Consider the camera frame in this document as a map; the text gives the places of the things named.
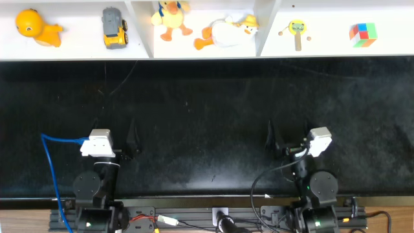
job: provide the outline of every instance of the wooden handle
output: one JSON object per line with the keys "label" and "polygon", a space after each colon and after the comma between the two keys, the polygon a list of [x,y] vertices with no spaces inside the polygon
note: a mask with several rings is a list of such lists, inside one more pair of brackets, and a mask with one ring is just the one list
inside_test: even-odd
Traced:
{"label": "wooden handle", "polygon": [[300,32],[296,32],[295,34],[295,49],[296,51],[302,50],[302,42],[300,40]]}

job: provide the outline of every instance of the blue cable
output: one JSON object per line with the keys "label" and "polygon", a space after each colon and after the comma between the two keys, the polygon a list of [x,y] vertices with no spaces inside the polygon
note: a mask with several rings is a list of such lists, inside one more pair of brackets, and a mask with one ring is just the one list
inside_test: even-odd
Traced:
{"label": "blue cable", "polygon": [[58,206],[59,206],[60,215],[62,216],[62,220],[65,223],[65,226],[66,226],[67,230],[69,231],[69,233],[73,233],[73,231],[71,229],[71,226],[69,226],[69,223],[66,220],[65,213],[63,213],[63,208],[62,208],[62,204],[60,202],[60,195],[59,195],[59,190],[58,190],[58,182],[56,181],[56,174],[54,173],[52,159],[50,158],[50,153],[49,153],[49,150],[47,149],[46,139],[47,140],[54,141],[54,142],[71,142],[71,143],[77,143],[79,145],[82,145],[83,142],[85,142],[86,140],[89,140],[89,139],[88,138],[80,138],[80,139],[58,139],[58,138],[54,138],[54,137],[47,136],[45,134],[41,134],[41,141],[42,141],[43,147],[45,148],[45,151],[46,151],[47,160],[49,161],[50,172],[52,172],[53,186],[54,186],[54,191],[56,192],[56,198],[58,199]]}

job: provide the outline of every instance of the toy wheel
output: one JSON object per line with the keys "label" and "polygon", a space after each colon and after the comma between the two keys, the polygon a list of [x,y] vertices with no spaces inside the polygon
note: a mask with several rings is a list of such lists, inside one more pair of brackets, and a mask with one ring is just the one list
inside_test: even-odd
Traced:
{"label": "toy wheel", "polygon": [[127,21],[125,21],[124,19],[122,20],[122,28],[124,31],[128,31],[128,24]]}

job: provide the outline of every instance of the blue cube face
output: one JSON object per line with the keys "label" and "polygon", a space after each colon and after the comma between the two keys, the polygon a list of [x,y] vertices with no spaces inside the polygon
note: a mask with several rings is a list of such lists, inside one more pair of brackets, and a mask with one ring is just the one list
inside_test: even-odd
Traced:
{"label": "blue cube face", "polygon": [[367,24],[366,23],[358,24],[358,31],[366,32],[367,31]]}

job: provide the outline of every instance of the white plush duck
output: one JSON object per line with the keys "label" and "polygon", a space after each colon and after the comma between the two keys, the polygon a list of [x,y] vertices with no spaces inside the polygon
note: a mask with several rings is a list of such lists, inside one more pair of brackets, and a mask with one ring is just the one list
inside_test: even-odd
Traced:
{"label": "white plush duck", "polygon": [[225,48],[244,44],[254,37],[258,27],[256,17],[252,15],[241,23],[234,23],[230,16],[225,20],[219,19],[202,30],[204,39],[195,39],[194,47],[201,50],[207,45]]}

